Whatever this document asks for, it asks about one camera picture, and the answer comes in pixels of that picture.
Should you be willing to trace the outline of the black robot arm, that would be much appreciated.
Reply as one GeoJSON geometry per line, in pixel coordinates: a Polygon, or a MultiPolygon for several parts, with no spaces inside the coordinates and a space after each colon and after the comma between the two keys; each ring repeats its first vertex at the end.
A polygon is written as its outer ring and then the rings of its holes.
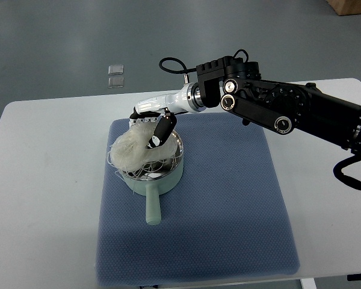
{"type": "Polygon", "coordinates": [[[333,168],[336,179],[361,191],[361,181],[343,169],[361,161],[361,105],[324,94],[314,82],[305,85],[261,78],[258,63],[234,54],[200,64],[180,74],[195,72],[200,94],[191,98],[198,107],[223,110],[286,135],[299,129],[350,150],[352,156],[333,168]]]}

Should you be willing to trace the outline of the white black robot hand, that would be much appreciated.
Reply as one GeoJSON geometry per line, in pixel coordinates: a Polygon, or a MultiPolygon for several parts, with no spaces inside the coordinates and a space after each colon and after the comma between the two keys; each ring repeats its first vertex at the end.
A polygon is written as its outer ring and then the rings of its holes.
{"type": "Polygon", "coordinates": [[[164,94],[138,102],[129,117],[129,125],[153,122],[154,133],[147,143],[147,148],[153,149],[162,146],[174,130],[176,115],[183,113],[199,113],[205,109],[196,82],[185,84],[174,94],[164,94]]]}

